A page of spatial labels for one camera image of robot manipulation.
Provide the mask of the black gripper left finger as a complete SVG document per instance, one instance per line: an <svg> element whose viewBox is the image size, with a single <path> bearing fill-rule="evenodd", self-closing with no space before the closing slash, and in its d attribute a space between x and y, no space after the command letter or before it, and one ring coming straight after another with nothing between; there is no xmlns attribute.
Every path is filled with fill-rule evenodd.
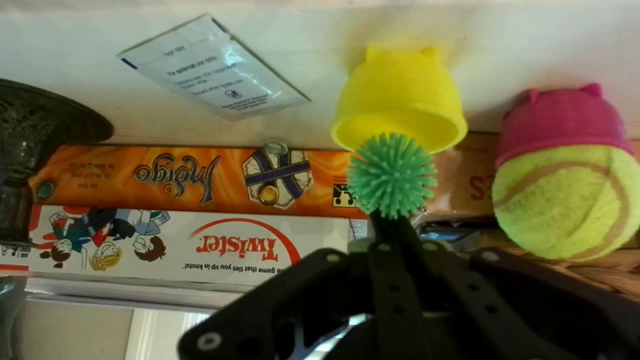
<svg viewBox="0 0 640 360"><path fill-rule="evenodd" d="M302 360L369 305L368 261L319 248L186 331L177 360Z"/></svg>

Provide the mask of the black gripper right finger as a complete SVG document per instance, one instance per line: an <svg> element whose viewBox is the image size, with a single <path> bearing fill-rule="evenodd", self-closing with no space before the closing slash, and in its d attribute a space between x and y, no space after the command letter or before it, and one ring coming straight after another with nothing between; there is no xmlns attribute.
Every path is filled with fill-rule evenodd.
<svg viewBox="0 0 640 360"><path fill-rule="evenodd" d="M497 248L460 256L372 219L376 331L430 360L640 360L636 302Z"/></svg>

